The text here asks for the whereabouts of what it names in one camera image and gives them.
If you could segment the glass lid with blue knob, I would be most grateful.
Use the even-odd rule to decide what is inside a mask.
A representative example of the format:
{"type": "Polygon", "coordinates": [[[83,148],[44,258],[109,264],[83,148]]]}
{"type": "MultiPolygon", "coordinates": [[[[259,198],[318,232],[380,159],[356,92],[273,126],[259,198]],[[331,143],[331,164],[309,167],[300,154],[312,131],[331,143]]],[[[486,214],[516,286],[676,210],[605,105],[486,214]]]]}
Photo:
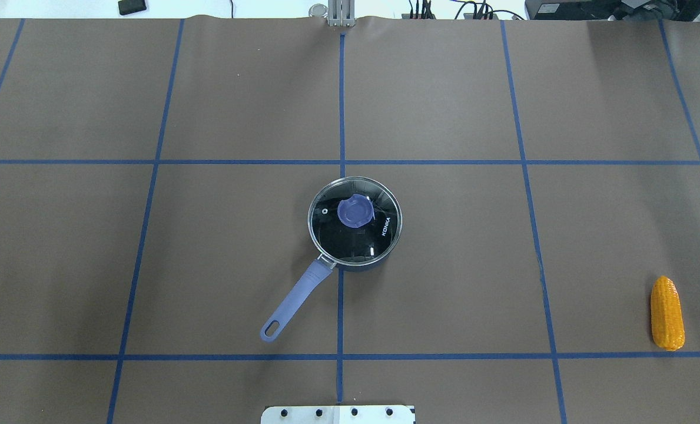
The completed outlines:
{"type": "Polygon", "coordinates": [[[366,269],[387,260],[403,231],[403,210],[384,184],[363,176],[334,180],[307,212],[310,238],[332,266],[366,269]]]}

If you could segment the yellow corn cob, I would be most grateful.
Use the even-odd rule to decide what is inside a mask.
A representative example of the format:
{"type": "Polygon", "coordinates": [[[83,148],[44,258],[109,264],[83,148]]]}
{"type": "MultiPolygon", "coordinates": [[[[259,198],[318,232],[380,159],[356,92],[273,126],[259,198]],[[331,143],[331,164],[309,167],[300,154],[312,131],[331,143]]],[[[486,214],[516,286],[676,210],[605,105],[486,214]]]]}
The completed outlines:
{"type": "Polygon", "coordinates": [[[666,276],[658,277],[649,294],[653,342],[669,352],[681,349],[686,341],[679,297],[675,283],[666,276]]]}

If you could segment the brown table mat with grid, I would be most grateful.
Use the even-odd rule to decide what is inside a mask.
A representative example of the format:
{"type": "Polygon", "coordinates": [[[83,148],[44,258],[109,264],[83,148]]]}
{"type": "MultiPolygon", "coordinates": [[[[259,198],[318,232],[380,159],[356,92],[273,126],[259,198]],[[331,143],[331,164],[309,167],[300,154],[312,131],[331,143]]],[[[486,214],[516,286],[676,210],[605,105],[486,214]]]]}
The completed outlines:
{"type": "Polygon", "coordinates": [[[700,423],[700,22],[0,19],[0,422],[311,403],[700,423]],[[399,243],[262,341],[349,176],[399,243]]]}

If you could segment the small black device on table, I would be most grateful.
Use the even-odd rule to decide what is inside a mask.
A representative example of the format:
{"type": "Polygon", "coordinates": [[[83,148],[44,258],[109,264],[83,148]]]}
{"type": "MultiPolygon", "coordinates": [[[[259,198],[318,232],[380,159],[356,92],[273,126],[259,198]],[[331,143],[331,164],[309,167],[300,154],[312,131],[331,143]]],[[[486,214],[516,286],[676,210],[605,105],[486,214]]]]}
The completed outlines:
{"type": "Polygon", "coordinates": [[[145,0],[119,0],[117,6],[120,16],[127,16],[147,10],[145,0]]]}

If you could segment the aluminium frame post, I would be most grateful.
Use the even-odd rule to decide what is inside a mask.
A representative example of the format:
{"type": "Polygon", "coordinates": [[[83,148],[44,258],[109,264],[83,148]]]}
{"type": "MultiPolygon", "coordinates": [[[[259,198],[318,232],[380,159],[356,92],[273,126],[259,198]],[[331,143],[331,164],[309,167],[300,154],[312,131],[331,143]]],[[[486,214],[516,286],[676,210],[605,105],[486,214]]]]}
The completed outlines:
{"type": "Polygon", "coordinates": [[[355,0],[328,0],[327,24],[329,27],[354,27],[356,24],[355,0]]]}

